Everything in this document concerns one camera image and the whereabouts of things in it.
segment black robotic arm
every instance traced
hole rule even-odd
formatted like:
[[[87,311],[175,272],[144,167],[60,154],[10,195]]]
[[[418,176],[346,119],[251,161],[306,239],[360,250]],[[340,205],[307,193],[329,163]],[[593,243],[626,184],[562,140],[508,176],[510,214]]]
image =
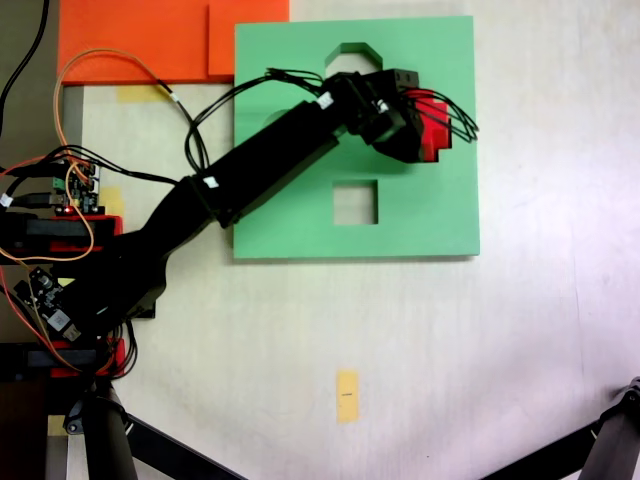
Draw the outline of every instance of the black robotic arm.
[[[166,262],[176,249],[210,223],[226,228],[265,203],[345,132],[392,158],[420,162],[424,125],[401,96],[417,87],[415,72],[334,75],[316,101],[300,103],[202,175],[183,178],[142,229],[116,237],[60,293],[65,328],[73,332],[65,336],[95,338],[150,308],[165,289]]]

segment wire bundle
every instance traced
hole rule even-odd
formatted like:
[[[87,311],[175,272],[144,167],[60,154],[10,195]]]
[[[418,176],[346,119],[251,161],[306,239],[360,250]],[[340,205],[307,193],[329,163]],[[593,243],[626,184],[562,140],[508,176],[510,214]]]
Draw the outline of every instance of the wire bundle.
[[[444,126],[451,133],[465,142],[471,143],[478,139],[479,129],[476,122],[453,100],[442,93],[423,88],[411,88],[401,92],[401,99],[405,101],[409,108]],[[444,108],[438,107],[437,104],[433,102],[426,102],[425,100],[437,100],[438,102],[446,104],[449,109],[445,110]],[[435,115],[430,115],[423,109],[419,109],[418,105],[428,107],[435,112],[442,113],[448,116],[451,121],[447,122]]]
[[[209,118],[216,111],[222,108],[228,101],[234,99],[241,93],[246,92],[253,87],[272,80],[296,85],[315,96],[318,96],[320,94],[320,87],[324,81],[323,78],[317,73],[308,72],[306,70],[282,70],[278,68],[269,68],[267,69],[267,73],[264,76],[244,82],[236,87],[233,87],[227,93],[222,95],[189,122],[189,131],[187,132],[187,137],[184,142],[184,151],[189,164],[194,167],[194,171],[197,174],[202,174],[204,171],[204,169],[199,169],[197,168],[197,166],[194,166],[193,152],[191,151],[192,138],[196,139],[196,145],[198,144],[197,139],[200,135],[198,132],[198,127],[202,125],[202,123],[207,120],[207,118]]]

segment electronic component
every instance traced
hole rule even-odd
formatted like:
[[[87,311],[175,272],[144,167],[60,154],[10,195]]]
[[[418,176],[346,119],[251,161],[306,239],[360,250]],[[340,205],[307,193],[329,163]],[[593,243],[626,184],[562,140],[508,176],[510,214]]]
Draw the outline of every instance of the electronic component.
[[[32,309],[37,309],[40,318],[57,333],[69,341],[77,340],[80,332],[69,316],[60,308],[63,287],[40,267],[29,274],[29,284],[24,280],[15,287],[16,296]]]
[[[53,189],[59,195],[59,202],[52,203],[57,216],[77,215],[77,207],[83,215],[104,215],[105,209],[99,204],[99,170],[95,165],[81,166],[79,170],[88,180],[79,178],[75,171],[69,176],[69,193],[73,200],[67,195],[65,179],[53,178]]]

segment yellow sticky note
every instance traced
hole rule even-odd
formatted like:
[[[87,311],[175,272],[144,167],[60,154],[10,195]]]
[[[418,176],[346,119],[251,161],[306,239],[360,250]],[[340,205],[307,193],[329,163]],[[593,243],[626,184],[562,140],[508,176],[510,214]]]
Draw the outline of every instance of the yellow sticky note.
[[[338,401],[338,423],[355,422],[358,420],[358,372],[353,370],[338,371],[336,393]]]
[[[121,85],[116,87],[118,103],[151,103],[169,101],[169,94],[158,85]]]
[[[48,421],[48,432],[47,435],[49,437],[66,437],[67,431],[63,427],[64,423],[64,415],[49,415],[47,417]]]
[[[107,215],[124,216],[124,200],[119,187],[100,187],[100,206]]]

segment orange foam sheet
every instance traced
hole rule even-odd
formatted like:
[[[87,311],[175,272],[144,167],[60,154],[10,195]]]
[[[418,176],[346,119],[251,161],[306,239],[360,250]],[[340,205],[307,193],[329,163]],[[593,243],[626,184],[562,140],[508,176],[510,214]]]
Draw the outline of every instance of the orange foam sheet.
[[[230,81],[235,24],[288,18],[288,0],[60,0],[58,71],[84,50],[116,48],[169,83]],[[153,81],[131,61],[96,55],[79,61],[64,83]]]
[[[209,77],[233,82],[235,26],[239,23],[289,21],[289,0],[210,0]]]

